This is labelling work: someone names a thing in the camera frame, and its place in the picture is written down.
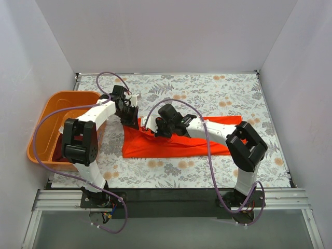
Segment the orange plastic tub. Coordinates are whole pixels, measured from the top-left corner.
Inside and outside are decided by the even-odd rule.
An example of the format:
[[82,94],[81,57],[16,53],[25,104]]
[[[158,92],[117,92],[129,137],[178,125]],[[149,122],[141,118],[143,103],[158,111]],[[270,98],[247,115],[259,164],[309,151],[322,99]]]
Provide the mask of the orange plastic tub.
[[[46,103],[38,123],[48,114],[66,107],[95,104],[100,95],[89,91],[62,91],[54,94]],[[76,109],[57,113],[49,117],[39,128],[37,134],[37,153],[43,163],[58,171],[77,171],[76,168],[61,155],[62,134],[59,129],[63,127],[68,118],[77,118],[84,114],[87,109]],[[98,144],[104,135],[106,122],[98,129]],[[32,139],[27,148],[27,157],[37,162],[33,153]]]

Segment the floral pattern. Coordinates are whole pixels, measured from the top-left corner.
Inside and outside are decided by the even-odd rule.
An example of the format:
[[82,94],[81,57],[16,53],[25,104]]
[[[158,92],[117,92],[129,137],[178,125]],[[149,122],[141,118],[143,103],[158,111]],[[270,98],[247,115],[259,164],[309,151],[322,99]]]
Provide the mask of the floral pattern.
[[[266,103],[255,74],[226,75],[124,75],[133,93],[140,93],[139,117],[146,116],[155,103],[164,99],[181,99],[204,116],[241,115],[250,122],[268,145],[258,171],[265,187],[290,187]],[[121,82],[114,76],[102,76],[100,84],[111,92]],[[95,76],[83,76],[80,91],[98,91]],[[182,114],[192,110],[180,103],[174,106]],[[213,187],[206,156],[191,158],[122,158],[123,128],[112,116],[100,150],[98,165],[111,188],[210,188]],[[219,187],[233,187],[238,170],[230,156],[213,156]],[[55,175],[52,187],[80,187],[82,183]]]

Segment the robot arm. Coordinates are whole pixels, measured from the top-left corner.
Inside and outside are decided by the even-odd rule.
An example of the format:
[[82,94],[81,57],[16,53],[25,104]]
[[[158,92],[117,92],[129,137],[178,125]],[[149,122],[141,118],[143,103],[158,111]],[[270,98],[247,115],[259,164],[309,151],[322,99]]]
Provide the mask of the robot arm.
[[[120,117],[124,126],[139,129],[137,123],[137,98],[138,95],[126,96],[126,88],[114,86],[110,94],[111,100],[89,109],[86,113],[76,119],[67,119],[63,128],[62,155],[71,162],[81,174],[81,177],[100,188],[107,184],[100,173],[96,157],[98,155],[99,127],[111,116]],[[107,95],[101,96],[97,104],[105,102]],[[102,205],[107,200],[105,193],[88,185],[82,191],[93,196],[96,202],[100,200]]]
[[[203,122],[194,115],[182,116],[171,104],[158,110],[160,117],[149,119],[146,125],[155,136],[171,137],[172,134],[206,139]],[[142,118],[144,126],[146,117]],[[219,124],[206,121],[210,140],[228,147],[239,174],[234,194],[245,198],[256,181],[260,161],[267,150],[266,143],[247,122],[239,125]]]

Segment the white panel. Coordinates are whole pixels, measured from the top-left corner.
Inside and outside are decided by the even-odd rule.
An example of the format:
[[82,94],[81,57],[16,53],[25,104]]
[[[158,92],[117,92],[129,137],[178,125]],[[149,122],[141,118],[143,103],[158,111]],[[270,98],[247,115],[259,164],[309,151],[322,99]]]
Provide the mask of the white panel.
[[260,69],[296,0],[37,0],[75,72]]
[[325,248],[332,248],[332,1],[298,1],[261,76],[295,183],[313,206]]
[[26,147],[46,100],[74,73],[34,0],[0,0],[0,248],[21,248],[46,172]]

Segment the red cloth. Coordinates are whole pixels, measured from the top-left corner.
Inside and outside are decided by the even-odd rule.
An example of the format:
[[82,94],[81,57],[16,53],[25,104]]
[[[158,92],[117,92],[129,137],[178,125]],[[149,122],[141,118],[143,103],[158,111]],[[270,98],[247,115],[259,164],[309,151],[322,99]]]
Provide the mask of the red cloth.
[[[225,125],[238,125],[241,116],[206,117],[209,121]],[[162,157],[192,157],[206,156],[208,148],[205,139],[190,139],[185,136],[173,134],[170,139],[166,137],[154,137],[151,131],[143,131],[140,127],[135,130],[126,126],[124,129],[124,143],[122,156],[124,158],[162,158]],[[210,142],[213,155],[229,155],[226,146]]]

